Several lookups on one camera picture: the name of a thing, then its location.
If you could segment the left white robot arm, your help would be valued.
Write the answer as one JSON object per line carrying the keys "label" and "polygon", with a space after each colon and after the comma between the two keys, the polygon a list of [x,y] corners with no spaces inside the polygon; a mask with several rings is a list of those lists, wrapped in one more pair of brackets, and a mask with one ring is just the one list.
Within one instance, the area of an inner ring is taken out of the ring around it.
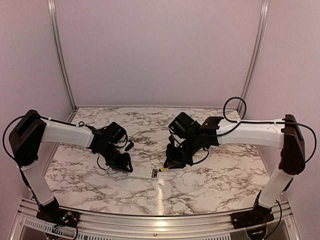
{"label": "left white robot arm", "polygon": [[7,155],[19,167],[23,181],[36,199],[39,211],[53,223],[60,222],[64,215],[38,163],[38,151],[42,143],[86,148],[103,157],[111,169],[133,172],[128,153],[133,142],[128,141],[126,130],[116,122],[97,129],[84,123],[72,124],[41,116],[33,109],[12,122],[17,124],[8,136],[11,152]]}

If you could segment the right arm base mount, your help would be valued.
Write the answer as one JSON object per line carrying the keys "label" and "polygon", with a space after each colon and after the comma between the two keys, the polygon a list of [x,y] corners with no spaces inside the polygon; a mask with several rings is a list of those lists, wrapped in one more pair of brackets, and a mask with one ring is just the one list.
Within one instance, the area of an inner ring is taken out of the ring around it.
{"label": "right arm base mount", "polygon": [[274,215],[271,213],[271,210],[269,209],[267,209],[266,211],[246,210],[235,212],[230,215],[230,218],[234,229],[263,225],[275,219]]}

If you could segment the white remote control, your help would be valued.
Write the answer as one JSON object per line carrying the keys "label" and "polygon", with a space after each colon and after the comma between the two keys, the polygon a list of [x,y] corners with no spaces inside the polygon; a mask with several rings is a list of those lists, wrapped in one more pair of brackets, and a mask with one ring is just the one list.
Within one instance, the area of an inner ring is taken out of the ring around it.
{"label": "white remote control", "polygon": [[158,175],[157,175],[157,178],[151,178],[152,169],[155,169],[155,168],[135,167],[133,169],[133,172],[128,173],[128,176],[131,178],[138,178],[138,179],[157,180]]}

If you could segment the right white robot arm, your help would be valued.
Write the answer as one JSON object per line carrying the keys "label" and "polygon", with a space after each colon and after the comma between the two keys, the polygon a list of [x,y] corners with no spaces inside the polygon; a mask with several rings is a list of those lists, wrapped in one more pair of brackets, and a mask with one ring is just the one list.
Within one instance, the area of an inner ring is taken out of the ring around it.
{"label": "right white robot arm", "polygon": [[201,149],[227,144],[267,146],[280,149],[280,163],[267,185],[258,194],[247,219],[258,224],[267,216],[279,195],[286,191],[294,176],[306,167],[305,141],[293,115],[269,121],[236,121],[225,116],[208,117],[202,124],[185,112],[168,126],[170,143],[162,171],[183,169],[196,164],[193,156]]}

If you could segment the yellow handled screwdriver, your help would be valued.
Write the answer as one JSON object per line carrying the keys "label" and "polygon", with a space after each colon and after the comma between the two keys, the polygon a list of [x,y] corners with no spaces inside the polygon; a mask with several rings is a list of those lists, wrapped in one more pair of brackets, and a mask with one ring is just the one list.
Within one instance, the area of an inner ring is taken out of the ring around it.
{"label": "yellow handled screwdriver", "polygon": [[157,171],[158,171],[159,173],[162,173],[162,172],[165,172],[166,170],[167,170],[167,168],[161,167],[161,168],[159,168]]}

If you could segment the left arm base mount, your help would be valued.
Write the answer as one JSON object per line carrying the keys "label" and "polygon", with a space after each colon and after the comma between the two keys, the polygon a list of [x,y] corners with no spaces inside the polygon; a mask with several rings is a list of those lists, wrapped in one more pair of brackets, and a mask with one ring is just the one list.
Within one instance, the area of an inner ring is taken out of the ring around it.
{"label": "left arm base mount", "polygon": [[36,218],[55,224],[57,226],[67,226],[76,228],[80,219],[80,213],[74,210],[58,209],[55,212],[38,211]]}

